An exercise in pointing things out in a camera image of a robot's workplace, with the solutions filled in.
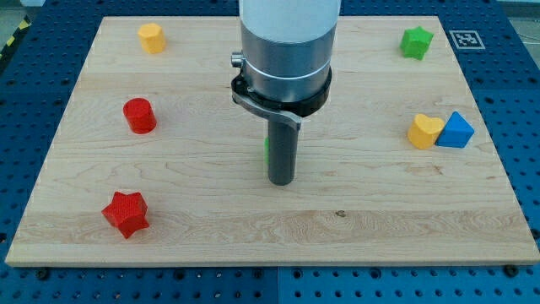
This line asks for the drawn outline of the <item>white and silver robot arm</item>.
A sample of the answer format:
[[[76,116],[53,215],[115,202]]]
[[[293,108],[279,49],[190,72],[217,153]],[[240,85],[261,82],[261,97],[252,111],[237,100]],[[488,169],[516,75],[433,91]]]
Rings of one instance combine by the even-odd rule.
[[[234,103],[299,130],[326,101],[340,8],[339,0],[240,0]]]

